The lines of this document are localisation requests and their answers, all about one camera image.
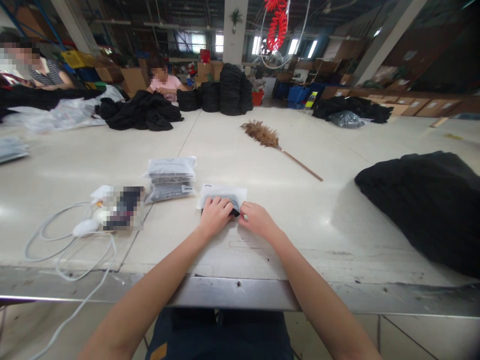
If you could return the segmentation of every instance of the pillar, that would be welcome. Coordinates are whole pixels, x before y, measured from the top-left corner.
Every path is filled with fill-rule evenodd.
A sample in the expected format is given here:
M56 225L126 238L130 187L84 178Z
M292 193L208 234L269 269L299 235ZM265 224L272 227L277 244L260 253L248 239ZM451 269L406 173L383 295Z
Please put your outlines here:
M87 54L100 55L100 50L77 0L51 0L76 48Z
M353 84L370 80L427 0L398 0L353 73Z
M225 14L223 16L223 62L241 64L244 50L245 25L249 0L225 0ZM234 24L230 15L235 9L240 10L242 22L237 22L235 33Z

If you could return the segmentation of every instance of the striped shirt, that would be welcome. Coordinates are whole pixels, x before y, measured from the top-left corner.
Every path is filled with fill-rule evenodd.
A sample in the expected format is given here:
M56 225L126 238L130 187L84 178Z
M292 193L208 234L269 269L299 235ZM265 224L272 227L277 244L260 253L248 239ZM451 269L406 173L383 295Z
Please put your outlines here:
M39 83L42 83L44 86L60 85L64 83L64 81L60 78L59 75L61 70L54 61L46 59L44 57L41 57L40 61L43 63L46 74L43 75L38 70L32 70L30 71L32 78L37 80Z

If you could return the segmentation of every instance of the water bottle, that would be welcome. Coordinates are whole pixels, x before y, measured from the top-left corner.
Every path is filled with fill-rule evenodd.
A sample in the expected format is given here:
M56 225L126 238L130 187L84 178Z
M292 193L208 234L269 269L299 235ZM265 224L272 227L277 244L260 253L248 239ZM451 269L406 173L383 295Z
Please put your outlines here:
M315 98L317 97L318 91L314 91L311 93L310 97L308 98L308 101L305 104L305 108L303 111L308 114L312 106L314 105Z

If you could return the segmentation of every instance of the woman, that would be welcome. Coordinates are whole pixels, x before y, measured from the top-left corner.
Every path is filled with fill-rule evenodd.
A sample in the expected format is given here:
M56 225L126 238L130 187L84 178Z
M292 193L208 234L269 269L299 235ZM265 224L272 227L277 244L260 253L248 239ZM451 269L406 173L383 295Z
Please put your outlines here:
M25 80L22 85L29 88L56 90L73 89L74 83L58 65L42 56L42 53L26 38L11 32L0 34L0 46L7 54L23 63L33 78L33 83Z
M169 69L162 59L154 60L151 65L152 79L149 93L160 93L165 99L171 102L177 101L177 90L189 91L179 80L178 77L169 75Z
M158 316L145 360L293 360L282 312L220 310L216 319L213 309L165 307L195 259L232 218L232 209L228 198L208 198L198 227L115 304L78 359L131 359ZM240 212L238 224L275 250L301 309L331 357L381 360L362 326L269 213L247 201Z

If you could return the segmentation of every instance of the yellow crate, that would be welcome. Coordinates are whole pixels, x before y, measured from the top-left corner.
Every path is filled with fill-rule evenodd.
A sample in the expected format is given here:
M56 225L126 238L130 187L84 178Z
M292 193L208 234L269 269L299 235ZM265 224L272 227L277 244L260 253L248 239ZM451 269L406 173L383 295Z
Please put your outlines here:
M94 82L85 81L85 85L89 90L96 90L97 89L97 85L95 85Z
M61 55L72 69L92 68L95 65L95 56L84 52L77 50L63 51Z

